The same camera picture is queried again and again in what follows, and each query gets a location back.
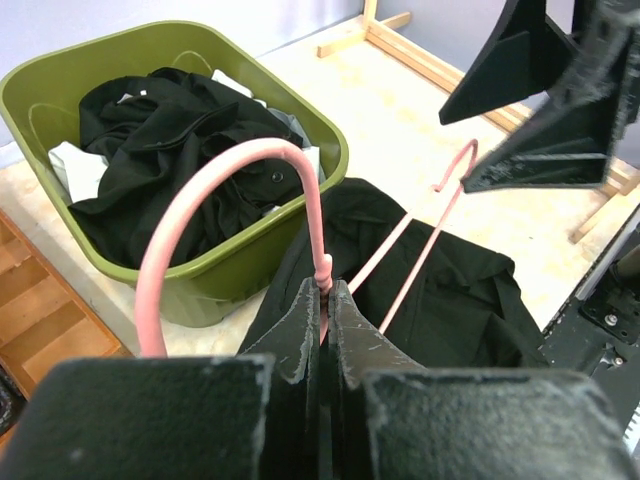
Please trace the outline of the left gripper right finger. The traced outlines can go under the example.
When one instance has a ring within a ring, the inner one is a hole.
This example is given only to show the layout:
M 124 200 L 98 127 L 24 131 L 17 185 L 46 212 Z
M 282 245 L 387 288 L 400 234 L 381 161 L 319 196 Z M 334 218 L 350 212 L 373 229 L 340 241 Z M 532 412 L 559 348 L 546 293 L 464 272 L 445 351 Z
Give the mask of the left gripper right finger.
M 338 479 L 635 479 L 603 391 L 558 369 L 427 368 L 343 281 L 328 300 Z

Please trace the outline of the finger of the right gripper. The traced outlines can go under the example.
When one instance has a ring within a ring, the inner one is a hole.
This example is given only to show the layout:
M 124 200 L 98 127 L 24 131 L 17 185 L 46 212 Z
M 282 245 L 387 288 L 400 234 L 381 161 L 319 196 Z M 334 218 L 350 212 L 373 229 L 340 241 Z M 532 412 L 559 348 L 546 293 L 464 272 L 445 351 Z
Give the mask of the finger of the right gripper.
M 439 111 L 455 123 L 551 88 L 577 46 L 546 13 L 545 0 L 508 0 L 486 43 Z
M 548 99 L 463 179 L 467 193 L 599 186 L 631 122 L 631 24 L 591 22 Z

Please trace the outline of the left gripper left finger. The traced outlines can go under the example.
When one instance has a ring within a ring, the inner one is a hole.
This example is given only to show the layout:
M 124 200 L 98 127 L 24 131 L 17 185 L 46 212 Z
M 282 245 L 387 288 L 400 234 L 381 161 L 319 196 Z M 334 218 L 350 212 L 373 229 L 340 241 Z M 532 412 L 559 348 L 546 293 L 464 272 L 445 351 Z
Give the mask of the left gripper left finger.
M 320 294 L 233 357 L 84 358 L 39 384 L 5 479 L 314 479 Z

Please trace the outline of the black shirt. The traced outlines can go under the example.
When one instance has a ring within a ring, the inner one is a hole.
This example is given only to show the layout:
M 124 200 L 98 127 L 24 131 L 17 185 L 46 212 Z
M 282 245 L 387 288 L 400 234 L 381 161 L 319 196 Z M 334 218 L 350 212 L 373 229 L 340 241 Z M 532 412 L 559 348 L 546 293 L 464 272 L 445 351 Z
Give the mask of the black shirt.
M 137 269 L 178 191 L 214 157 L 257 138 L 304 140 L 264 106 L 210 78 L 163 67 L 105 82 L 79 103 L 80 146 L 106 158 L 95 198 L 70 211 L 107 260 Z M 191 261 L 302 194 L 296 170 L 267 158 L 237 171 L 189 221 L 171 259 Z
M 405 215 L 366 180 L 347 178 L 322 194 L 324 242 L 333 277 L 349 282 Z M 431 235 L 412 220 L 353 295 L 378 327 Z M 521 298 L 514 261 L 455 235 L 439 235 L 385 336 L 425 367 L 547 368 L 543 335 Z M 287 250 L 239 352 L 289 310 L 314 267 L 306 223 Z

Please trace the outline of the wooden clothes rack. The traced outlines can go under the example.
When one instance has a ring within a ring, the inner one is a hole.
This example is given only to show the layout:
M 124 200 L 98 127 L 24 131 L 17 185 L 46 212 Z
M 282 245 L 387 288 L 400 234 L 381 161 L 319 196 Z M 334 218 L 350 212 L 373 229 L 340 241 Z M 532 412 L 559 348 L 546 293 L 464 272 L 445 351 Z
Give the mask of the wooden clothes rack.
M 462 81 L 463 73 L 423 47 L 412 42 L 398 30 L 412 20 L 410 12 L 402 12 L 384 20 L 377 20 L 378 3 L 366 1 L 360 25 L 341 37 L 317 47 L 316 55 L 325 58 L 361 42 L 369 42 L 392 58 L 400 61 L 447 93 Z M 571 243 L 583 240 L 623 198 L 639 188 L 639 171 L 629 173 L 613 167 L 607 174 L 600 191 L 605 202 L 569 235 Z

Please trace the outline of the orange wooden compartment tray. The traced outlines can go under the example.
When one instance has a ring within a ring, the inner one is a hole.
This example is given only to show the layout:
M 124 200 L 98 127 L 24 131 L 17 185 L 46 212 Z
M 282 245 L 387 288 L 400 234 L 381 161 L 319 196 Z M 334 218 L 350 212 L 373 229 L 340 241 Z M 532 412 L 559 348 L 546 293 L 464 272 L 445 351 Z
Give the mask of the orange wooden compartment tray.
M 1 366 L 25 397 L 58 363 L 129 350 L 6 214 L 1 215 Z

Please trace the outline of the green plastic basket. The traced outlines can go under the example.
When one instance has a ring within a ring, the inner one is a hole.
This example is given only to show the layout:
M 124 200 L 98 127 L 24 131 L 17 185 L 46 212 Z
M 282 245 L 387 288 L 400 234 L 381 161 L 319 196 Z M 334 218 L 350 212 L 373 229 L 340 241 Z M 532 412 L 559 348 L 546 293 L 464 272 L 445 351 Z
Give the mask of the green plastic basket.
M 159 67 L 207 74 L 219 68 L 258 98 L 297 117 L 320 149 L 326 191 L 345 177 L 349 149 L 342 132 L 314 106 L 217 30 L 190 21 L 160 21 L 41 55 L 1 81 L 1 116 L 51 204 L 85 258 L 104 276 L 134 286 L 138 273 L 104 259 L 68 210 L 47 152 L 79 139 L 78 105 L 92 88 Z M 298 197 L 206 254 L 168 269 L 161 310 L 191 328 L 215 325 L 273 278 L 305 218 Z

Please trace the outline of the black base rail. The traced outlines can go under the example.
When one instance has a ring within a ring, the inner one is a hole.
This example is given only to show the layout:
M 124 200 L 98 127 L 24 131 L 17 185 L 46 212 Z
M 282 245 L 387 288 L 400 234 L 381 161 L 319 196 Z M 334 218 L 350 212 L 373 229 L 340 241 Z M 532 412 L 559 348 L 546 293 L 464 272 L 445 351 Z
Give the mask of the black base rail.
M 638 250 L 635 209 L 545 327 L 541 347 L 551 366 L 599 384 L 630 443 L 639 435 Z

